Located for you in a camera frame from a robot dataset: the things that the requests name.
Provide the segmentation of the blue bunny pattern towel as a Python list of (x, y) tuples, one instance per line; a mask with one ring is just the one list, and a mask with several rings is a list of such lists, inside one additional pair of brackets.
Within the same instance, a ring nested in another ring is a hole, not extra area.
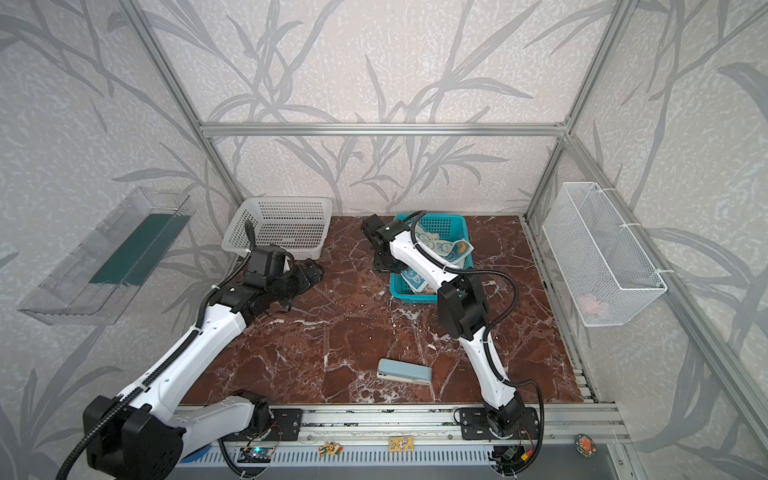
[[(466, 259), (474, 250), (473, 245), (466, 239), (455, 241), (442, 240), (438, 234), (416, 228), (416, 238), (433, 254), (455, 268), (464, 268)], [(413, 269), (400, 274), (409, 289), (415, 294), (422, 294), (428, 289), (428, 283)]]

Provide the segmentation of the white perforated plastic basket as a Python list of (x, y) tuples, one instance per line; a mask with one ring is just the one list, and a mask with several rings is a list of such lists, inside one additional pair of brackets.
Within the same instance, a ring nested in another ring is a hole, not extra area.
[(230, 221), (221, 248), (241, 257), (249, 240), (245, 223), (254, 227), (257, 246), (277, 245), (296, 260), (318, 260), (327, 238), (332, 201), (319, 197), (254, 197), (245, 200)]

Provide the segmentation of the teal perforated plastic basket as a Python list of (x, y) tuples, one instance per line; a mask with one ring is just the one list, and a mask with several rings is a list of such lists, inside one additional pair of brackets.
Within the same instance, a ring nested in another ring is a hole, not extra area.
[[(461, 260), (461, 268), (473, 266), (471, 252), (473, 247), (469, 243), (470, 236), (465, 219), (460, 215), (444, 213), (427, 213), (418, 222), (417, 237), (426, 236), (432, 243), (442, 242), (453, 244), (463, 243), (451, 252), (445, 248), (440, 251), (433, 248), (442, 257), (448, 257), (458, 267), (456, 260)], [(424, 281), (413, 269), (408, 269), (399, 274), (390, 275), (390, 292), (392, 296), (406, 304), (435, 304), (437, 295), (435, 290)]]

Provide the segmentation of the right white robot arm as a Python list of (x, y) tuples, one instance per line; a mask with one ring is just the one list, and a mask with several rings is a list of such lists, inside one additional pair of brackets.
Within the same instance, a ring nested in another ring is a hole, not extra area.
[[(543, 396), (533, 380), (514, 382), (509, 379), (491, 337), (492, 329), (516, 308), (519, 289), (508, 274), (495, 270), (464, 269), (442, 255), (438, 249), (417, 235), (419, 221), (426, 215), (416, 212), (404, 220), (382, 221), (371, 215), (362, 221), (361, 231), (374, 250), (373, 267), (382, 273), (402, 273), (413, 270), (437, 295), (439, 324), (452, 338), (459, 341), (477, 377), (487, 423), (491, 433), (506, 439), (526, 431), (535, 445), (543, 439), (544, 411), (529, 417), (519, 389), (531, 385), (538, 405)], [(498, 276), (512, 287), (510, 304), (499, 316), (489, 318), (489, 306), (480, 277)]]

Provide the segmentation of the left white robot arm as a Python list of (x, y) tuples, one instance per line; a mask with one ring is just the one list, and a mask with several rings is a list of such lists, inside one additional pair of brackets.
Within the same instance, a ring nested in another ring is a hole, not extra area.
[(78, 458), (116, 479), (164, 479), (180, 460), (230, 434), (261, 436), (275, 420), (263, 395), (242, 391), (190, 414), (176, 409), (223, 349), (273, 304), (319, 284), (322, 268), (277, 246), (259, 246), (245, 224), (243, 262), (203, 297), (195, 322), (147, 372), (112, 398), (95, 398), (83, 413), (84, 437), (63, 461), (68, 478)]

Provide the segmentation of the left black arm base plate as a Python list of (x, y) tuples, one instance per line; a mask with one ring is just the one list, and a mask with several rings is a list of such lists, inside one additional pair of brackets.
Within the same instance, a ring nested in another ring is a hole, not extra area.
[(269, 429), (262, 438), (267, 442), (295, 442), (299, 438), (304, 411), (299, 408), (270, 409)]

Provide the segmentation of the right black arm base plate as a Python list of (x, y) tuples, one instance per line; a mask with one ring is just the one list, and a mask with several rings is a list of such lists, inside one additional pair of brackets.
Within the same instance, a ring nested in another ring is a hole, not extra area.
[(453, 418), (461, 428), (463, 440), (536, 440), (542, 426), (538, 411), (533, 407), (525, 407), (519, 420), (503, 435), (492, 431), (483, 407), (457, 408)]

